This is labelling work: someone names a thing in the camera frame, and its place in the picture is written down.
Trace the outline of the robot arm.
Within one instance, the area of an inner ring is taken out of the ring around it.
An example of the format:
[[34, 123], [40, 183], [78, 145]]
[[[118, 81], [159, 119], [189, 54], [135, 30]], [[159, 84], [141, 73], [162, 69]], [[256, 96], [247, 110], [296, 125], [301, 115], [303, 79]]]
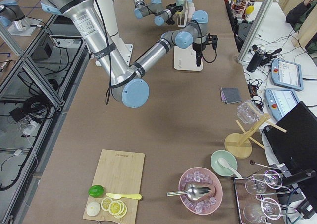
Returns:
[[162, 0], [151, 0], [146, 4], [144, 0], [133, 0], [135, 4], [134, 14], [137, 19], [142, 19], [151, 14], [154, 15], [154, 23], [157, 26], [163, 24], [173, 25], [175, 21], [173, 16], [177, 12], [181, 12], [184, 7], [184, 0], [176, 0], [175, 3], [163, 7]]
[[196, 62], [201, 63], [202, 51], [209, 40], [205, 11], [195, 11], [183, 29], [162, 34], [136, 62], [128, 65], [100, 19], [101, 13], [95, 11], [96, 3], [96, 0], [41, 0], [43, 11], [71, 19], [94, 57], [109, 74], [107, 97], [112, 95], [127, 107], [142, 106], [149, 97], [149, 86], [142, 77], [174, 46], [185, 49], [192, 45]]

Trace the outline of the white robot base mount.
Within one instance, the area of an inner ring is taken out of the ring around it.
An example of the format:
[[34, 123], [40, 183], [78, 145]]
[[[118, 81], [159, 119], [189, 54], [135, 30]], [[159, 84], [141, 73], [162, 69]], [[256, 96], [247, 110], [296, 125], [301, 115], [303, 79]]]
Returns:
[[97, 14], [99, 15], [99, 17], [101, 15], [103, 16], [103, 20], [104, 20], [107, 32], [109, 33], [112, 40], [115, 42], [126, 64], [129, 65], [131, 55], [132, 55], [133, 45], [126, 44], [122, 40], [119, 34], [113, 0], [96, 0], [96, 1], [101, 10], [101, 13], [99, 13], [97, 5], [94, 4], [94, 8], [97, 11]]

